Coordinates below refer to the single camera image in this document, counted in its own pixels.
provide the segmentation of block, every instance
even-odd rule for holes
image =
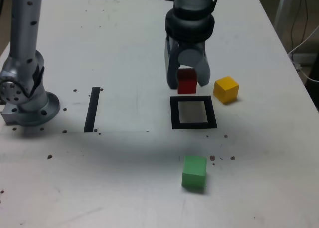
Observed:
[[[195,69],[178,69],[178,89],[179,94],[195,94],[197,87],[197,74]]]
[[[239,84],[230,76],[216,80],[214,85],[214,95],[223,104],[235,101],[239,90]]]
[[[183,187],[204,188],[206,183],[207,158],[186,156],[181,180]]]

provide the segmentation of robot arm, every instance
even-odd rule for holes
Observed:
[[[36,126],[59,111],[57,96],[43,86],[44,60],[36,50],[42,0],[13,0],[10,54],[0,73],[0,93],[7,102],[6,124]]]
[[[217,0],[174,0],[166,15],[165,63],[167,83],[178,88],[176,77],[181,65],[196,70],[197,81],[207,85],[210,69],[205,53],[205,41],[212,35],[215,20],[211,15]]]

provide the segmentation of black strip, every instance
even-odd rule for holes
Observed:
[[[96,109],[98,108],[98,102],[99,102],[99,95],[100,95],[100,87],[93,87],[91,96],[90,96],[88,113],[86,114],[84,132],[93,132]]]
[[[203,123],[180,123],[179,107],[180,101],[204,101],[207,122]],[[171,128],[172,129],[209,129],[217,128],[213,103],[211,96],[172,96],[170,98]]]

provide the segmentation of white table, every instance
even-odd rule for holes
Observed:
[[[319,227],[319,115],[261,4],[217,4],[210,83],[197,95],[227,75],[240,89],[228,106],[212,97],[218,129],[210,130],[171,130],[177,92],[163,53],[172,6],[43,0],[44,85],[67,111],[44,131],[1,120],[1,228]],[[99,132],[83,133],[92,87],[104,89]],[[204,194],[181,187],[185,155],[216,157]]]

